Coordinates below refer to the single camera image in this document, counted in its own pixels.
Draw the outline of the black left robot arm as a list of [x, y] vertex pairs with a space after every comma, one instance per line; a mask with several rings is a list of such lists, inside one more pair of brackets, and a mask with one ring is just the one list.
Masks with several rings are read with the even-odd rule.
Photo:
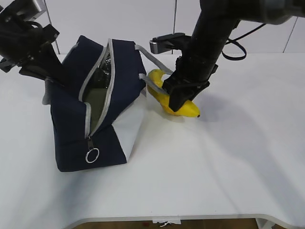
[[35, 21], [23, 20], [8, 8], [3, 9], [0, 13], [0, 69], [8, 73], [13, 67], [20, 67], [21, 75], [67, 86], [71, 78], [52, 46], [58, 35], [50, 24], [42, 27]]

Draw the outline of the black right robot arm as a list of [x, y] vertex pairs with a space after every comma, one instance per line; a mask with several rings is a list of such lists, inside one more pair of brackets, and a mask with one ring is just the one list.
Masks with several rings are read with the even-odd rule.
[[240, 21], [279, 25], [292, 16], [305, 15], [303, 0], [202, 0], [200, 7], [190, 37], [178, 33], [153, 39], [182, 51], [175, 71], [163, 83], [170, 96], [169, 107], [175, 112], [209, 86], [223, 47]]

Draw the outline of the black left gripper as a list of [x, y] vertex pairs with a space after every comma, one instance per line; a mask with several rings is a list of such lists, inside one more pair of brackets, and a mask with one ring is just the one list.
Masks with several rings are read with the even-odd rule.
[[71, 77], [52, 46], [59, 34], [50, 24], [42, 27], [37, 22], [2, 22], [0, 69], [7, 73], [17, 66], [21, 75], [68, 86]]

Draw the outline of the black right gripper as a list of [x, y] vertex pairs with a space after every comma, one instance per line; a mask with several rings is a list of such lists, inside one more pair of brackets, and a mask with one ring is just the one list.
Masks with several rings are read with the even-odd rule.
[[209, 79], [218, 68], [217, 60], [218, 52], [183, 53], [177, 58], [175, 71], [162, 86], [170, 96], [169, 107], [174, 112], [210, 86]]

